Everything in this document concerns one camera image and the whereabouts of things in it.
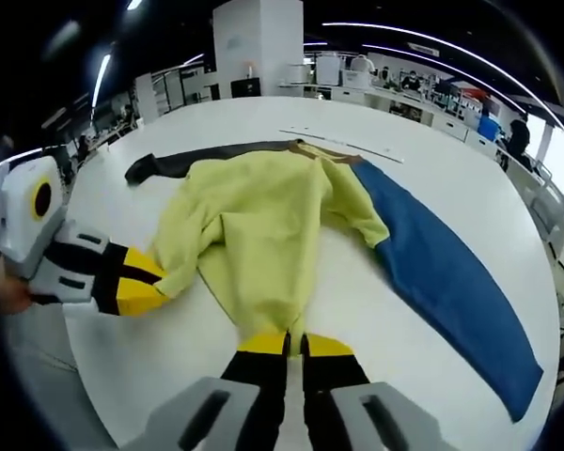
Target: person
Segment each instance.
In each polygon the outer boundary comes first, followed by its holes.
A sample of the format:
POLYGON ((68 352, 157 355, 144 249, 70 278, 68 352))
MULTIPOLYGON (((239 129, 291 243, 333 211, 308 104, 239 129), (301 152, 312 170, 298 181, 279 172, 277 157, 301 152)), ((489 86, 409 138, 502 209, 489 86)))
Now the person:
POLYGON ((401 89, 410 89, 412 91, 417 91, 420 88, 420 81, 415 75, 415 70, 412 70, 409 76, 405 77, 401 82, 401 89))
POLYGON ((79 137, 79 147, 77 148, 77 163, 83 163, 87 156, 89 155, 89 145, 87 143, 87 138, 84 134, 79 137))
MULTIPOLYGON (((525 150, 530 143, 530 131, 526 127, 526 117, 513 120, 509 127, 511 129, 511 137, 509 140, 502 139, 501 144, 505 147, 506 152, 514 158, 517 162, 521 163, 526 169, 532 171, 530 160, 525 156, 525 150)), ((505 171, 508 170, 508 159, 503 159, 501 168, 505 171)))
POLYGON ((8 273, 5 260, 0 253, 0 314, 16 315, 32 304, 27 283, 8 273))
POLYGON ((133 117, 133 108, 131 105, 125 105, 121 108, 121 124, 123 124, 123 129, 121 129, 121 136, 125 136, 135 128, 135 122, 133 117))

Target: white pillar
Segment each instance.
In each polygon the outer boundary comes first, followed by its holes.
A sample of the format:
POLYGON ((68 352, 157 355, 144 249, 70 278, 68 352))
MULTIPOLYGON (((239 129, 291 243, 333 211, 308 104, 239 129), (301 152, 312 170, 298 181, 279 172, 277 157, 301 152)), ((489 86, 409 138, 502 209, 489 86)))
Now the white pillar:
POLYGON ((167 86, 167 96, 172 110, 184 105, 184 95, 181 90, 180 73, 177 70, 169 72, 164 79, 167 86))
POLYGON ((213 11, 217 82, 222 99, 230 83, 258 77, 264 96, 288 95, 278 85, 288 64, 303 64, 301 0, 232 0, 213 11))
POLYGON ((152 75, 146 73, 135 79, 135 96, 138 100, 138 112, 144 120, 145 125, 149 125, 159 118, 159 108, 157 98, 152 88, 152 75))
POLYGON ((554 132, 554 127, 545 122, 545 128, 543 129, 543 135, 541 136, 541 142, 539 143, 539 152, 537 152, 536 159, 542 162, 545 160, 545 155, 547 155, 547 149, 549 148, 549 143, 552 141, 552 133, 554 132))

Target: white cabinet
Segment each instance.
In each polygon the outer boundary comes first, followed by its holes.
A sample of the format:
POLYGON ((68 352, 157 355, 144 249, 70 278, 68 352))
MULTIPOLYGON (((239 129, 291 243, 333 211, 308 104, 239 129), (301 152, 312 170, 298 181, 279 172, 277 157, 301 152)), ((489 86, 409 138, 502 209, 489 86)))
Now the white cabinet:
POLYGON ((495 153, 497 152, 495 144, 478 134, 476 131, 472 129, 468 130, 465 143, 474 150, 482 153, 484 156, 489 157, 492 160, 495 159, 495 153))
POLYGON ((344 101, 346 103, 355 103, 357 105, 363 105, 366 103, 366 94, 352 89, 343 89, 341 87, 335 87, 332 89, 331 99, 333 101, 344 101))
POLYGON ((340 78, 340 58, 336 54, 322 54, 316 59, 316 83, 318 85, 338 86, 340 78))
POLYGON ((465 141, 468 129, 458 119, 452 119, 445 115, 434 115, 432 124, 436 130, 447 133, 460 141, 465 141))

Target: ceiling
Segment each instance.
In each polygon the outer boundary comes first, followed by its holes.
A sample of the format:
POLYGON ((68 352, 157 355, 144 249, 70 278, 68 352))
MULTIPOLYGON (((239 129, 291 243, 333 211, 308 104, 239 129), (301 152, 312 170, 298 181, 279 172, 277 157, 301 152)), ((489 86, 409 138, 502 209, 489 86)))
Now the ceiling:
MULTIPOLYGON (((106 98, 130 87, 142 73, 180 64, 196 54, 206 53, 208 64, 213 65, 211 11, 225 0, 144 0, 134 11, 126 11, 128 0, 9 3, 5 3, 0 35, 10 37, 3 39, 6 50, 0 52, 0 111, 9 116, 8 132, 28 147, 45 139, 40 133, 42 122, 59 108, 91 94, 107 52, 112 54, 112 64, 101 90, 106 98)), ((305 41, 326 40, 332 48, 356 52, 364 52, 364 43, 402 50, 410 50, 408 41, 420 43, 438 49, 441 61, 506 94, 526 95, 473 58, 431 45, 427 39, 321 24, 379 23, 415 30, 483 56, 545 101, 560 104, 551 68, 543 66, 524 29, 510 24, 509 16, 488 1, 332 3, 304 0, 305 41)), ((564 8, 557 7, 564 1, 552 2, 552 8, 532 2, 501 3, 517 11, 564 69, 564 8)))

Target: white table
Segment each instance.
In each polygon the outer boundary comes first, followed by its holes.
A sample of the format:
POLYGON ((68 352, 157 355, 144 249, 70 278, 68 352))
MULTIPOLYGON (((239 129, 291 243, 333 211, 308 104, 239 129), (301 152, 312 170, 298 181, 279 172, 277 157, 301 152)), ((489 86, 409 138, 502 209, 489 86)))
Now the white table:
MULTIPOLYGON (((477 255, 511 302, 544 374, 525 417, 512 424, 483 379, 390 289, 365 246, 334 230, 321 233, 317 286, 305 312, 308 330, 350 345, 371 381, 386 381, 434 416, 444 439, 456 448, 528 449, 541 432, 556 384, 559 330, 552 273, 508 178, 464 143, 346 103, 253 98, 198 104, 131 132, 88 162, 74 187, 70 216, 114 241, 146 248, 180 181, 150 178, 128 188, 123 175, 132 162, 149 152, 161 157, 291 139, 279 130, 293 127, 362 148, 389 148, 400 156, 404 164, 363 154, 477 255)), ((200 277, 181 299, 140 319, 70 314, 67 324, 89 397, 119 445, 139 434, 150 412, 179 390, 201 376, 219 376, 238 341, 200 277)), ((287 396, 297 392, 300 377, 293 379, 287 396)), ((287 400, 287 412, 301 409, 287 400)), ((283 428, 277 449, 310 449, 300 423, 283 428)))
POLYGON ((285 88, 312 87, 316 89, 330 89, 333 101, 345 101, 366 105, 387 113, 391 102, 395 101, 421 110, 423 114, 420 123, 452 134, 461 141, 464 141, 468 132, 475 133, 476 137, 479 136, 477 128, 472 128, 472 126, 467 125, 463 119, 448 114, 445 109, 434 104, 432 101, 424 99, 421 94, 414 91, 412 91, 413 94, 410 94, 409 91, 397 92, 379 86, 350 87, 287 83, 280 84, 279 86, 285 88), (447 123, 451 124, 450 128, 446 127, 447 123))

